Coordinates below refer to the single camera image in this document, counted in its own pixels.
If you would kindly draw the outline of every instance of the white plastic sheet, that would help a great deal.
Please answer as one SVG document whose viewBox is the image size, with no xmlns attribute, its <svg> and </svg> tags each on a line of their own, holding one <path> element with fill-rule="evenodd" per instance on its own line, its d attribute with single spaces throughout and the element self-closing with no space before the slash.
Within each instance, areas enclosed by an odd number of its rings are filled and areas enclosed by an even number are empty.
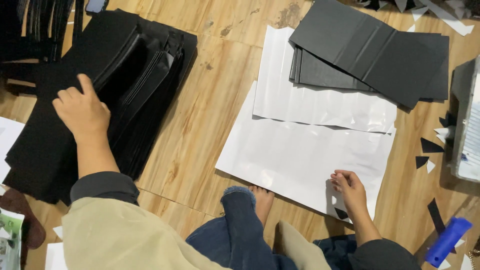
<svg viewBox="0 0 480 270">
<path fill-rule="evenodd" d="M 336 125 L 389 133 L 394 129 L 396 105 L 380 94 L 308 86 L 290 82 L 293 29 L 267 27 L 255 94 L 255 115 L 288 122 Z"/>
<path fill-rule="evenodd" d="M 335 169 L 357 173 L 375 214 L 395 136 L 252 116 L 256 82 L 245 99 L 215 167 L 338 218 L 346 210 L 328 181 Z"/>
</svg>

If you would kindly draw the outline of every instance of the hand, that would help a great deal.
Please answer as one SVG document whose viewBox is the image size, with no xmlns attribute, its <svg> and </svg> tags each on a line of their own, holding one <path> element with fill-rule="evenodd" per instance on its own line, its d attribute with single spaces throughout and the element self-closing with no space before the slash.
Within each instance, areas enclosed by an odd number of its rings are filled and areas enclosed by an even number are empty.
<svg viewBox="0 0 480 270">
<path fill-rule="evenodd" d="M 107 138 L 110 111 L 100 102 L 92 81 L 85 74 L 78 74 L 84 93 L 70 87 L 58 92 L 52 104 L 60 119 L 73 133 L 77 144 Z"/>
<path fill-rule="evenodd" d="M 333 189 L 342 193 L 350 219 L 353 221 L 365 216 L 370 218 L 367 209 L 367 194 L 358 176 L 354 172 L 344 170 L 335 170 L 335 173 L 330 176 Z"/>
</svg>

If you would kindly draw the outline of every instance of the stack of black paper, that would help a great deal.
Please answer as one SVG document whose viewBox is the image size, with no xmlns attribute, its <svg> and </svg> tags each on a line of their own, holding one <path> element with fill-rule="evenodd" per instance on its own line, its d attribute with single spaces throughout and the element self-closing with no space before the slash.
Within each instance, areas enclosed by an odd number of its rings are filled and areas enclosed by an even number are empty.
<svg viewBox="0 0 480 270">
<path fill-rule="evenodd" d="M 317 1 L 290 41 L 296 83 L 375 91 L 413 109 L 448 99 L 449 38 L 397 31 L 335 0 Z"/>
<path fill-rule="evenodd" d="M 78 180 L 76 147 L 51 103 L 61 89 L 81 89 L 78 73 L 92 79 L 111 111 L 108 138 L 120 171 L 137 179 L 196 45 L 195 35 L 136 14 L 94 16 L 61 62 L 39 69 L 37 103 L 7 155 L 12 169 L 4 183 L 49 203 L 69 203 Z"/>
</svg>

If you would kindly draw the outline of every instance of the bare foot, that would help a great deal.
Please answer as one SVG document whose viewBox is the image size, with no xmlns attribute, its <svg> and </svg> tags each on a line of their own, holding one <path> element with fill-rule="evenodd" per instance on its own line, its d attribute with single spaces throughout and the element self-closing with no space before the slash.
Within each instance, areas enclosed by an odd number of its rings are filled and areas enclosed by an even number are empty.
<svg viewBox="0 0 480 270">
<path fill-rule="evenodd" d="M 255 195 L 255 199 L 257 200 L 257 203 L 255 205 L 255 213 L 257 214 L 258 218 L 260 219 L 262 225 L 265 228 L 268 213 L 270 213 L 270 209 L 272 209 L 275 193 L 267 191 L 266 189 L 255 185 L 249 186 L 248 189 L 250 189 L 250 191 L 252 191 Z"/>
</svg>

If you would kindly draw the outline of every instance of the person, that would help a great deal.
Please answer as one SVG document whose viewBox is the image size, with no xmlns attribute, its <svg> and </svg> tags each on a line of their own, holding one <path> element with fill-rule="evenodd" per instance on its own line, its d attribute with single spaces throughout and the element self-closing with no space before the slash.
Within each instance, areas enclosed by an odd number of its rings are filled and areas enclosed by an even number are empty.
<svg viewBox="0 0 480 270">
<path fill-rule="evenodd" d="M 52 104 L 77 145 L 79 180 L 72 206 L 62 218 L 64 257 L 76 269 L 310 270 L 330 269 L 322 251 L 290 225 L 280 252 L 264 241 L 275 194 L 257 186 L 233 186 L 221 198 L 225 215 L 195 230 L 184 241 L 156 215 L 140 208 L 139 190 L 121 174 L 107 139 L 110 112 L 90 79 L 58 92 Z M 353 269 L 420 269 L 400 245 L 382 239 L 366 208 L 365 189 L 353 172 L 331 175 L 354 223 L 358 248 Z"/>
</svg>

